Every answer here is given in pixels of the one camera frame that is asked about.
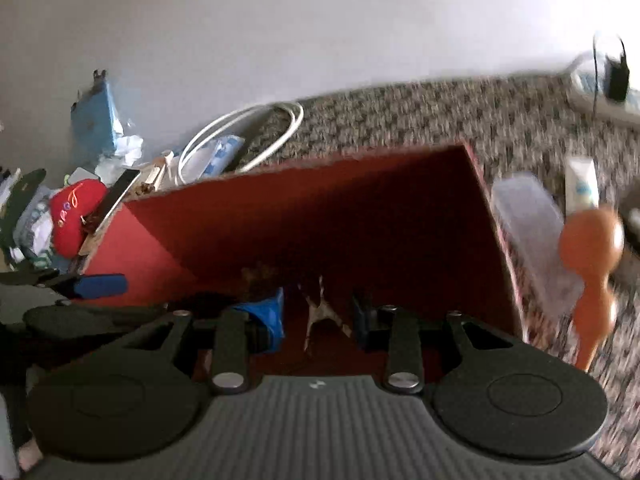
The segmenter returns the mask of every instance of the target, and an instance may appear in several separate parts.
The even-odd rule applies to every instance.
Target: orange plastic toy
[[[622,255],[624,238],[620,218],[606,206],[572,214],[562,229],[560,259],[584,280],[584,292],[574,310],[580,339],[575,366],[580,370],[589,369],[596,349],[616,322],[616,298],[607,282]]]

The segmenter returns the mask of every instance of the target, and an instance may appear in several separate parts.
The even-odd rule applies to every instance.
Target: power strip
[[[640,90],[629,88],[624,103],[608,100],[602,94],[604,88],[604,72],[598,70],[598,98],[596,100],[596,117],[604,121],[628,127],[640,127]],[[593,112],[593,94],[595,90],[595,74],[593,62],[585,62],[571,72],[570,88],[567,98],[572,107],[578,111]]]

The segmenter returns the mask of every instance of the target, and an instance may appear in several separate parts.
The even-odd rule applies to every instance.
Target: red cardboard box
[[[460,310],[522,335],[507,256],[462,145],[297,161],[132,200],[83,270],[126,275],[127,294],[94,301],[121,306],[240,296],[242,270],[258,265],[281,285],[322,276],[347,323],[360,288],[427,319]]]

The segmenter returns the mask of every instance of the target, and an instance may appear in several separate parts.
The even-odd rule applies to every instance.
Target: red heart plush
[[[103,183],[88,178],[65,187],[49,201],[53,247],[58,254],[65,258],[78,254],[86,237],[82,217],[95,211],[106,194],[107,187]]]

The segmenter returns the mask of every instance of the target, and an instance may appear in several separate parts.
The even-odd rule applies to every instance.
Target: carpet
[[[303,103],[299,131],[269,161],[348,154],[382,146],[443,144],[464,140],[471,145],[484,179],[516,171],[537,175],[564,210],[563,161],[567,154],[596,161],[601,202],[615,203],[640,174],[640,133],[574,112],[566,99],[568,77],[510,78],[396,84],[322,96]],[[250,160],[286,127],[274,116]],[[575,357],[577,339],[569,320],[550,323],[538,308],[526,270],[511,251],[522,295],[530,342],[565,361]],[[590,373],[604,387],[610,403],[601,438],[593,453],[624,478],[640,471],[640,336],[638,305],[626,306],[614,333],[600,348]]]

